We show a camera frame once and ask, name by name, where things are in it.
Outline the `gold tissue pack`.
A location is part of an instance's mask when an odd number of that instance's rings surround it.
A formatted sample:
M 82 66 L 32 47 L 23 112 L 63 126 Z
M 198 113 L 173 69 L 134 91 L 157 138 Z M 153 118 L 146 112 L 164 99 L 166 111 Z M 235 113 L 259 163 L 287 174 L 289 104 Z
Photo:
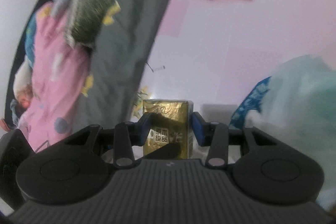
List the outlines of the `gold tissue pack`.
M 149 135 L 143 146 L 143 154 L 148 155 L 167 144 L 177 144 L 180 148 L 178 159 L 189 159 L 193 154 L 193 132 L 191 114 L 194 103 L 188 100 L 143 101 L 143 113 L 153 113 Z

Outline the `pink floor mat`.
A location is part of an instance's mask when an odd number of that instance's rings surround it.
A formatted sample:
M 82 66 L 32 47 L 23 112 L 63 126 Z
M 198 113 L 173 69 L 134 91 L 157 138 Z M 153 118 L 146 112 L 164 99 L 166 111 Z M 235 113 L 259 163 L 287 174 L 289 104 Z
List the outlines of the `pink floor mat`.
M 145 67 L 149 99 L 231 113 L 260 80 L 298 56 L 335 67 L 335 0 L 171 0 Z

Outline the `teal plastic bag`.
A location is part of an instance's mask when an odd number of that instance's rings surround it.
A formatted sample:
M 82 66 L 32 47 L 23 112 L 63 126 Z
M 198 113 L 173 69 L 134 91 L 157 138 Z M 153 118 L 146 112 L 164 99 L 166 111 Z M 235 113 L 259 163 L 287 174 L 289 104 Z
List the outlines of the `teal plastic bag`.
M 317 202 L 335 207 L 335 69 L 305 55 L 279 65 L 232 114 L 231 128 L 256 127 L 322 167 Z

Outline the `pink patterned blanket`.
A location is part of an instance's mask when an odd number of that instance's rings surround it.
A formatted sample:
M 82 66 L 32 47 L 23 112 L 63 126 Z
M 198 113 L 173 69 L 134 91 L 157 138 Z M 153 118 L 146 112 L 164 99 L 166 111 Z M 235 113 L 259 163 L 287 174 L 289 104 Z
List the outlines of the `pink patterned blanket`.
M 34 152 L 70 136 L 89 72 L 88 51 L 72 48 L 65 40 L 68 4 L 69 0 L 49 1 L 34 17 L 33 97 L 17 125 Z

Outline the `green patterned pillow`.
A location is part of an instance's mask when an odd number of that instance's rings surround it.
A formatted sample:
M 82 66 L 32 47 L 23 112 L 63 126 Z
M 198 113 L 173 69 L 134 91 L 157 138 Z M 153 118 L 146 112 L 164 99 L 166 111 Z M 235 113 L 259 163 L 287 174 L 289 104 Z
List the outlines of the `green patterned pillow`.
M 65 30 L 67 44 L 93 48 L 102 21 L 114 0 L 71 0 Z

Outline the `grey quilt with yellow bears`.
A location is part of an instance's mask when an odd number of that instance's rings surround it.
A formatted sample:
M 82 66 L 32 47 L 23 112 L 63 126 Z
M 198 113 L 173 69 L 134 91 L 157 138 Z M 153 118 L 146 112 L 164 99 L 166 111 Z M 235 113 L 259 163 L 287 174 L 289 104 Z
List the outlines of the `grey quilt with yellow bears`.
M 79 97 L 73 130 L 129 119 L 143 70 L 169 0 L 114 0 L 91 49 L 89 84 Z

